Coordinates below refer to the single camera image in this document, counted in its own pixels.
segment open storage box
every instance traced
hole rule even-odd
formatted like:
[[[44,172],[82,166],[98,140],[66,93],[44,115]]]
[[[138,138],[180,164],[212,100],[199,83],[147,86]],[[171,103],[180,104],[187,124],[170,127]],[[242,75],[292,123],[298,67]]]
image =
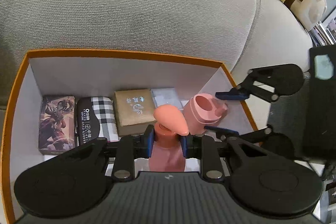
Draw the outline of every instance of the open storage box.
[[[8,223],[22,215],[13,191],[16,178],[45,159],[37,146],[44,95],[113,97],[118,90],[175,88],[180,100],[189,100],[233,86],[230,73],[218,61],[117,50],[29,51],[11,91],[2,136],[1,194]],[[245,102],[227,104],[220,127],[240,134],[257,130]]]

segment white logo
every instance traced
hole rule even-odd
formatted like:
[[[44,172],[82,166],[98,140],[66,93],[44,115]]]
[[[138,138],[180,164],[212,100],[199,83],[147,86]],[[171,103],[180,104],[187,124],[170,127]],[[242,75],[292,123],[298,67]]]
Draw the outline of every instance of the white logo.
[[[167,176],[165,176],[165,179],[167,179],[167,180],[170,180],[170,179],[172,179],[172,178],[174,178],[174,176],[172,176],[172,175],[167,175]]]

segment illustrated character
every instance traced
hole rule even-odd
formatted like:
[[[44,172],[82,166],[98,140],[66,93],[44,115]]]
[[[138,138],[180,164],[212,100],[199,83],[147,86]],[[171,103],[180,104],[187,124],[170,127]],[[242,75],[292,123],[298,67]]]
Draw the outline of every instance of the illustrated character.
[[[40,148],[47,148],[48,145],[53,145],[56,150],[64,150],[64,145],[69,144],[69,140],[63,133],[62,128],[67,126],[64,121],[64,115],[71,112],[73,106],[74,103],[69,99],[59,101],[56,107],[47,102],[45,113],[50,115],[50,117],[40,123]]]

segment orange pump head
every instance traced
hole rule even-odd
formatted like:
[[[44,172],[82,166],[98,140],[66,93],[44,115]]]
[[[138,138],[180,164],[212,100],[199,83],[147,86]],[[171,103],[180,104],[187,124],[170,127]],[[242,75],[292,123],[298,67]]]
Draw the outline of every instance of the orange pump head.
[[[156,142],[158,145],[169,148],[178,144],[178,135],[189,134],[187,122],[182,112],[173,105],[162,105],[154,110],[154,125]]]

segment plaid case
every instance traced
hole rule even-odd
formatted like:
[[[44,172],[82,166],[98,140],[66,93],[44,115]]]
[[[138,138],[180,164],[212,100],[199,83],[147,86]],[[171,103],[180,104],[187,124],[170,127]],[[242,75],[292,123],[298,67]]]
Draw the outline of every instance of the plaid case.
[[[99,137],[118,141],[113,101],[107,97],[91,97],[92,109],[100,124]]]

